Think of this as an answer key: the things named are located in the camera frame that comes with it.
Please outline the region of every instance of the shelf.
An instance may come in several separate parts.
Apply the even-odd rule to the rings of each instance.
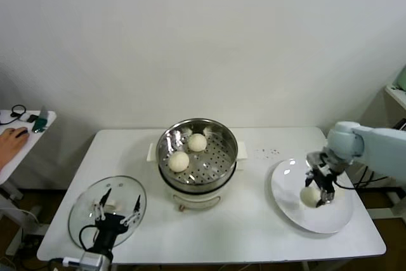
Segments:
[[[406,92],[399,89],[394,89],[393,84],[386,86],[385,91],[392,96],[404,109],[406,109]]]

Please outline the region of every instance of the transparent pot lid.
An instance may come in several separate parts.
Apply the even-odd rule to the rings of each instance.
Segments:
[[[139,217],[128,228],[126,233],[120,234],[115,240],[114,246],[125,241],[141,223],[147,207],[147,195],[141,183],[128,176],[114,176],[102,179],[92,184],[84,191],[76,203],[72,206],[69,215],[68,228],[70,238],[81,247],[79,232],[85,225],[95,224],[95,211],[93,205],[99,203],[103,195],[111,189],[110,195],[104,206],[105,213],[129,216],[133,212],[135,204],[140,196]],[[96,240],[97,228],[87,228],[82,233],[83,243],[90,248]]]

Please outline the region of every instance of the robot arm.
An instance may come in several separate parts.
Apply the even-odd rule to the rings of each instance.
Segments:
[[[320,206],[333,200],[332,184],[353,161],[380,174],[406,180],[406,132],[338,122],[330,130],[323,150],[308,154],[306,159],[311,168],[306,186],[314,180],[321,189]]]

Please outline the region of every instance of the white plate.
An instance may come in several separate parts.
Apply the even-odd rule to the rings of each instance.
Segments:
[[[272,194],[280,209],[299,226],[316,233],[335,233],[340,231],[353,214],[353,190],[336,189],[334,200],[318,208],[310,208],[300,199],[300,191],[305,187],[306,172],[309,170],[305,160],[289,159],[281,162],[272,173]],[[337,179],[341,185],[343,177]]]

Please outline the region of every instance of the perforated steamer tray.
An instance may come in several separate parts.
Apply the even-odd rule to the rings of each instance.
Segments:
[[[188,139],[200,133],[207,139],[202,152],[188,148]],[[169,158],[177,152],[186,152],[189,166],[181,173],[169,169]],[[156,159],[164,181],[186,194],[206,194],[222,187],[234,174],[238,146],[233,133],[219,122],[209,119],[189,119],[170,127],[160,137]]]

